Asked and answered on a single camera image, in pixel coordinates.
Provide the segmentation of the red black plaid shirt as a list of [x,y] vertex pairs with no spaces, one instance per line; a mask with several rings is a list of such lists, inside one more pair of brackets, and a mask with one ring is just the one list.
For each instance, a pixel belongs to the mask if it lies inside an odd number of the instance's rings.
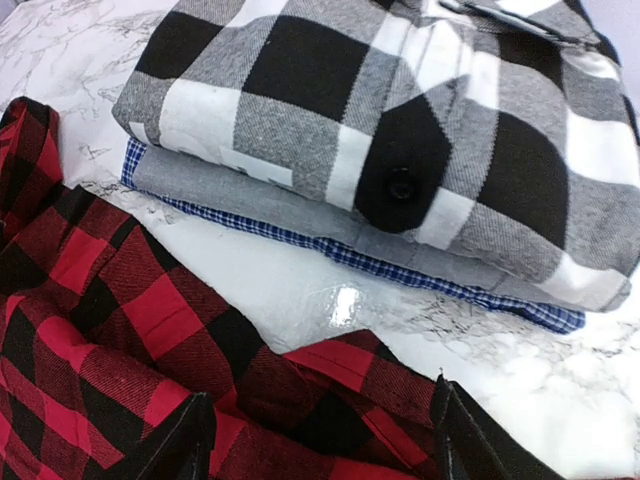
[[1,119],[1,475],[109,479],[194,393],[207,479],[436,479],[435,384],[361,330],[278,354],[132,215],[62,182],[59,117]]

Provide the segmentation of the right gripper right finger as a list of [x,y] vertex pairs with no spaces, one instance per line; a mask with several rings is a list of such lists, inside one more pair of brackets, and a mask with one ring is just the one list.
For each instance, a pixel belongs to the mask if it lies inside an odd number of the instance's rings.
[[439,376],[432,398],[436,462],[446,480],[561,480],[461,385]]

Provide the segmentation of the blue checked folded shirt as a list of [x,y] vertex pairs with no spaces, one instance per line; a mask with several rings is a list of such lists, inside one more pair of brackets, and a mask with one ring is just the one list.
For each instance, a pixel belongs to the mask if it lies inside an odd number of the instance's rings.
[[200,217],[227,228],[313,250],[338,264],[351,267],[363,273],[390,280],[404,286],[445,294],[451,298],[465,301],[488,311],[520,317],[554,333],[569,334],[583,328],[586,324],[586,315],[579,308],[564,306],[559,301],[552,299],[547,294],[539,292],[534,287],[536,295],[533,298],[521,299],[513,296],[494,294],[480,287],[461,286],[451,281],[432,277],[414,276],[412,274],[395,277],[388,268],[388,265],[378,260],[375,260],[371,266],[367,265],[364,269],[360,269],[354,263],[356,257],[353,254],[347,253],[345,249],[339,247],[337,243],[331,240],[312,240],[279,227],[272,227],[264,222],[244,220],[239,216],[212,210],[207,207],[191,206],[185,201],[170,200],[166,197],[141,190],[135,187],[132,180],[128,177],[132,172],[129,155],[131,153],[135,155],[142,154],[146,147],[148,146],[134,138],[128,140],[121,173],[122,183],[129,188],[162,200],[183,213]]

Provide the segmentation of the black white plaid folded shirt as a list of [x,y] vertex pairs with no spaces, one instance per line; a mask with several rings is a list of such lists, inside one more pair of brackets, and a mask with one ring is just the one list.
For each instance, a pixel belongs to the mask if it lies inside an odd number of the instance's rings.
[[113,109],[510,289],[616,309],[639,272],[639,138],[578,1],[181,1]]

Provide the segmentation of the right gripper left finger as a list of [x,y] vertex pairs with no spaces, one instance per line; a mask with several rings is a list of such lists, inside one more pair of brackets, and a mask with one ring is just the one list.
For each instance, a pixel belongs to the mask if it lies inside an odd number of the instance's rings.
[[215,436],[213,400],[207,393],[194,393],[132,453],[108,468],[107,477],[116,480],[207,479]]

